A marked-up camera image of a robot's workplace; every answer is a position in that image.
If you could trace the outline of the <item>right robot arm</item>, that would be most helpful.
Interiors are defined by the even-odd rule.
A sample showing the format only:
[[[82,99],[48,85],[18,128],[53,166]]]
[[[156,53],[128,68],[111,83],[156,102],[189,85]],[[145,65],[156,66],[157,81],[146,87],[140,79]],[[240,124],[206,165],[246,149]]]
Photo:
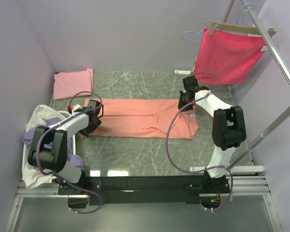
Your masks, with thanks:
[[[235,150],[246,140],[246,126],[243,109],[231,106],[216,97],[206,86],[199,86],[195,76],[182,80],[184,91],[180,91],[178,109],[193,110],[196,104],[213,119],[212,139],[214,152],[209,163],[213,169],[207,170],[209,177],[203,180],[203,189],[213,193],[219,188],[219,180],[225,175]]]

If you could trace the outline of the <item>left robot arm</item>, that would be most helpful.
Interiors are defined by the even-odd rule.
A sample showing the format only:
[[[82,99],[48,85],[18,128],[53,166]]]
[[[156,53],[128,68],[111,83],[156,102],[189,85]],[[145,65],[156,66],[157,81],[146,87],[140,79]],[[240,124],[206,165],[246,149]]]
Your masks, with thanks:
[[[51,126],[38,126],[34,130],[28,163],[44,175],[54,175],[70,182],[75,194],[86,191],[85,172],[68,161],[68,140],[76,133],[86,136],[102,123],[99,118],[103,104],[90,100],[88,105],[69,111],[69,116]]]

